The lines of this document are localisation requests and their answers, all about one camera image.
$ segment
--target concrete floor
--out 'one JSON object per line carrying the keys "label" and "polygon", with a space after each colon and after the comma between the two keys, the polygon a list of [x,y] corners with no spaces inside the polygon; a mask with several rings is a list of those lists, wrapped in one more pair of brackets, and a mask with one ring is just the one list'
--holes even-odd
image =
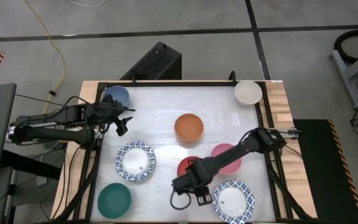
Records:
{"label": "concrete floor", "polygon": [[[358,0],[251,1],[258,27],[358,25]],[[107,0],[97,8],[64,0],[29,2],[53,35],[251,27],[242,0]],[[284,81],[293,117],[334,121],[358,189],[358,136],[349,124],[352,104],[328,57],[336,37],[345,31],[263,32],[260,39],[271,79]],[[0,0],[0,37],[32,35],[45,32],[24,1]],[[227,79],[231,70],[239,79],[264,78],[250,32],[56,40],[67,61],[67,77],[54,100],[64,102],[78,95],[83,80],[120,78],[158,41],[183,54],[183,79]],[[358,38],[346,41],[344,48],[358,56]],[[6,53],[0,84],[15,82],[20,94],[45,99],[62,74],[60,58],[46,40],[0,42],[0,52]],[[12,118],[43,110],[43,103],[16,98]],[[44,151],[35,146],[6,148],[26,155]],[[48,193],[37,188],[32,191]],[[50,213],[50,202],[43,206]],[[42,220],[38,204],[17,209],[16,223]]]}

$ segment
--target patterned plate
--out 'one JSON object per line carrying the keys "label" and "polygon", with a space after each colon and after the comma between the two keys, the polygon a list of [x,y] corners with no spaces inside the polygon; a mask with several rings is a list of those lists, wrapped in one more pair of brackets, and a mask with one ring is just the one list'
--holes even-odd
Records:
{"label": "patterned plate", "polygon": [[230,224],[246,223],[254,212],[255,198],[245,183],[229,180],[214,191],[214,209],[223,221]]}
{"label": "patterned plate", "polygon": [[124,145],[116,157],[118,174],[122,178],[134,182],[145,180],[152,172],[154,164],[153,149],[140,141]]}

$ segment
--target green bowl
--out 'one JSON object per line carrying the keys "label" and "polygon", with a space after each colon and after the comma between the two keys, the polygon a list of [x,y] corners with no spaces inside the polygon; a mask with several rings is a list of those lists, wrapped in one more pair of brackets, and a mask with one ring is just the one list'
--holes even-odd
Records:
{"label": "green bowl", "polygon": [[130,205],[131,193],[124,184],[109,184],[99,194],[98,209],[100,214],[106,218],[123,216]]}

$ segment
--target yellow cable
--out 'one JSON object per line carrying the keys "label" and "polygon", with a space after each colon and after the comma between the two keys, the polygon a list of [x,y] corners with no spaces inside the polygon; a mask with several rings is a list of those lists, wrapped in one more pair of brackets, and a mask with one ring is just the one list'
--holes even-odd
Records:
{"label": "yellow cable", "polygon": [[[52,45],[52,47],[54,47],[54,49],[56,49],[56,51],[59,53],[60,55],[60,58],[62,58],[62,62],[63,62],[63,75],[62,77],[60,78],[59,82],[56,84],[55,88],[53,88],[53,90],[55,91],[59,85],[62,83],[63,79],[65,78],[65,75],[66,75],[66,61],[65,59],[63,58],[63,55],[62,53],[60,52],[60,50],[53,44],[52,42],[52,39],[50,38],[50,34],[49,34],[49,31],[47,29],[47,27],[45,26],[45,24],[42,22],[41,18],[38,16],[38,14],[34,11],[34,9],[30,6],[30,4],[27,2],[27,0],[24,0],[24,2],[27,4],[27,6],[31,9],[32,13],[34,13],[34,15],[37,17],[38,21],[40,21],[42,27],[44,28],[45,32],[47,33],[48,35],[48,39],[50,41],[50,45]],[[48,97],[48,103],[45,105],[45,114],[48,113],[48,104],[49,104],[49,101],[50,101],[50,98],[52,97],[52,94],[49,94],[49,97]]]}

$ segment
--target pink bowl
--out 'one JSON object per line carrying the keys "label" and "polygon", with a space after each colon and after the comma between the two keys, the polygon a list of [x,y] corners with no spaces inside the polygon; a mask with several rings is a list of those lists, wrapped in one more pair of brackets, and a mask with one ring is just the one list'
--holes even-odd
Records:
{"label": "pink bowl", "polygon": [[[212,150],[211,155],[212,156],[217,156],[220,153],[230,149],[231,147],[233,147],[232,144],[228,144],[228,143],[222,143],[222,144],[218,144],[217,146],[215,146],[215,148]],[[232,163],[230,163],[229,165],[223,167],[219,173],[221,174],[226,174],[226,175],[230,175],[235,173],[237,170],[240,169],[241,166],[241,159],[238,159]]]}

